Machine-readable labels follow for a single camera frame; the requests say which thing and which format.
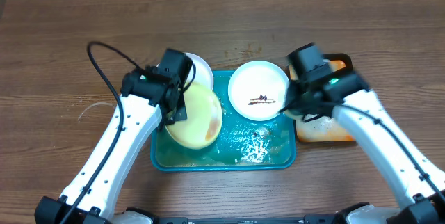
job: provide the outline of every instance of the wood grain surface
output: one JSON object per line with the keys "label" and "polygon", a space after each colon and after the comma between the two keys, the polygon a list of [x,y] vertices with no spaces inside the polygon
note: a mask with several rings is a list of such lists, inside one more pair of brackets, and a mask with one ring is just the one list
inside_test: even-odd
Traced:
{"label": "wood grain surface", "polygon": [[[0,21],[0,222],[33,223],[57,198],[113,113],[113,97],[86,55],[101,40],[156,64],[166,47],[213,69],[251,60],[286,66],[308,42],[350,54],[395,121],[445,169],[445,0],[7,0]],[[131,66],[94,49],[120,88]],[[117,211],[161,216],[283,217],[339,211],[360,201],[396,205],[356,145],[298,144],[284,170],[162,173],[143,148]]]}

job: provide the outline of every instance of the blue tray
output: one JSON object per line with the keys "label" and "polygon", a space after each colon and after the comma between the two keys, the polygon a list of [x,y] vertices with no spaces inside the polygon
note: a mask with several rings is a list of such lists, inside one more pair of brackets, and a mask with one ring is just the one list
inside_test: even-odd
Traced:
{"label": "blue tray", "polygon": [[297,157],[293,120],[279,115],[256,122],[232,107],[227,87],[234,70],[213,71],[213,91],[222,106],[222,128],[216,141],[201,150],[182,147],[166,130],[152,134],[153,165],[162,171],[283,169]]}

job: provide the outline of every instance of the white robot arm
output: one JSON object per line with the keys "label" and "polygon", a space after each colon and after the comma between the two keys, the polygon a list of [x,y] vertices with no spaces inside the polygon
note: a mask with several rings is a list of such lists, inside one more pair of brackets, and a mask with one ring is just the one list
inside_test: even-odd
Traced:
{"label": "white robot arm", "polygon": [[[429,161],[391,119],[372,90],[361,90],[344,98],[344,105],[353,106],[380,119],[397,136],[408,152],[440,190],[445,189],[445,173]],[[392,190],[400,209],[376,208],[367,205],[347,215],[348,223],[386,224],[387,219],[416,204],[419,195],[433,197],[433,191],[408,159],[400,145],[381,125],[372,119],[342,106],[333,109],[332,117],[354,136]]]}
{"label": "white robot arm", "polygon": [[[128,97],[120,96],[120,100],[124,107],[125,115],[123,116],[124,128],[120,134],[119,141],[90,187],[90,190],[78,206],[79,209],[86,212],[93,207],[98,208],[100,209],[99,216],[106,220],[111,220],[114,215],[120,189],[141,147],[162,120],[159,105],[150,106],[148,99],[129,95]],[[90,158],[71,184],[61,193],[61,197],[67,197],[66,204],[73,205],[82,188],[86,185],[104,157],[116,134],[119,117],[121,115],[119,110],[116,109],[110,124]]]}

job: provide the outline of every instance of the black cable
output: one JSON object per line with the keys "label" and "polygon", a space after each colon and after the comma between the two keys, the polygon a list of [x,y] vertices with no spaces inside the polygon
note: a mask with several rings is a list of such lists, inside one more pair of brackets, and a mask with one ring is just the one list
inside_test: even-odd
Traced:
{"label": "black cable", "polygon": [[[289,104],[287,104],[286,106],[284,106],[284,108],[280,109],[280,110],[278,111],[278,113],[283,113],[284,111],[286,111],[286,110],[288,110],[288,109],[294,107],[294,104],[296,104],[297,102],[298,102],[298,101],[297,101],[296,99],[293,100],[293,101],[291,101]],[[312,109],[312,108],[313,108],[313,106],[311,106],[311,107],[305,107],[304,109]]]}
{"label": "black cable", "polygon": [[127,61],[129,61],[131,64],[135,65],[136,68],[141,69],[139,67],[139,65],[136,64],[133,60],[131,60],[127,55],[125,55],[124,53],[122,53],[121,51],[117,50],[116,48],[114,48],[114,47],[112,47],[110,45],[107,45],[107,44],[102,43],[102,42],[95,42],[95,41],[88,43],[88,45],[86,47],[86,51],[88,53],[88,57],[90,57],[90,61],[91,61],[92,65],[95,67],[95,69],[99,73],[100,77],[102,77],[102,79],[105,81],[105,84],[108,86],[108,88],[110,88],[110,91],[113,93],[113,96],[116,99],[116,102],[118,103],[120,119],[119,119],[118,131],[116,132],[116,135],[114,136],[114,139],[111,142],[111,145],[108,148],[108,151],[106,152],[104,158],[102,159],[102,161],[100,162],[100,164],[96,168],[96,171],[91,175],[91,178],[90,178],[90,180],[88,180],[88,183],[82,188],[82,192],[79,194],[79,196],[77,197],[76,201],[74,201],[74,203],[71,206],[70,210],[63,217],[63,219],[60,222],[60,224],[64,224],[64,223],[67,222],[67,220],[70,218],[70,216],[73,213],[73,211],[76,210],[76,208],[79,205],[80,201],[83,199],[85,194],[90,189],[92,183],[94,182],[94,180],[96,179],[96,177],[100,173],[100,170],[104,167],[106,161],[108,160],[108,158],[111,155],[111,152],[113,151],[114,147],[116,146],[116,143],[118,142],[118,139],[119,139],[119,136],[120,136],[120,132],[122,131],[122,127],[124,125],[124,108],[122,106],[122,102],[120,101],[120,98],[119,98],[118,93],[116,92],[116,89],[114,89],[113,85],[111,85],[111,82],[108,80],[108,78],[106,78],[106,75],[99,68],[99,66],[97,65],[94,57],[92,56],[91,47],[94,46],[94,45],[103,46],[103,47],[106,47],[106,48],[108,48],[110,50],[113,50],[114,52],[118,53],[123,58],[125,58]]}
{"label": "black cable", "polygon": [[190,87],[190,85],[192,84],[192,82],[195,80],[195,76],[196,76],[196,66],[194,63],[192,63],[192,67],[193,67],[193,76],[192,79],[190,80],[190,82],[187,84],[187,86],[185,86],[184,88],[182,88],[182,93],[185,93],[187,91],[187,89]]}
{"label": "black cable", "polygon": [[311,122],[311,121],[318,120],[318,119],[322,118],[325,115],[324,114],[318,114],[318,115],[315,115],[312,118],[309,118],[309,119],[305,120],[306,116],[308,116],[308,114],[303,115],[303,117],[301,118],[304,123],[308,123],[308,122]]}
{"label": "black cable", "polygon": [[387,125],[383,124],[383,122],[381,121],[381,119],[376,118],[374,116],[372,116],[371,114],[362,111],[361,109],[358,109],[354,106],[349,106],[349,105],[345,105],[342,103],[337,103],[337,102],[320,102],[319,103],[321,106],[341,106],[344,107],[346,109],[352,110],[358,114],[361,114],[369,119],[371,119],[373,121],[373,123],[375,125],[380,125],[381,127],[383,127],[383,129],[395,140],[395,142],[400,146],[400,148],[402,149],[402,151],[406,154],[406,156],[408,157],[408,159],[413,163],[414,167],[416,168],[416,170],[419,171],[421,177],[420,180],[425,180],[428,185],[433,189],[433,191],[439,196],[439,199],[442,201],[442,204],[445,206],[445,196],[442,194],[442,192],[436,187],[436,185],[434,185],[434,183],[431,181],[430,179],[430,175],[428,173],[425,173],[425,171],[422,169],[422,167],[417,163],[416,159],[412,156],[412,154],[410,153],[410,151],[405,147],[405,145],[402,143],[401,140],[399,140],[397,138],[397,136],[395,135],[395,133],[390,130],[390,128],[388,128]]}

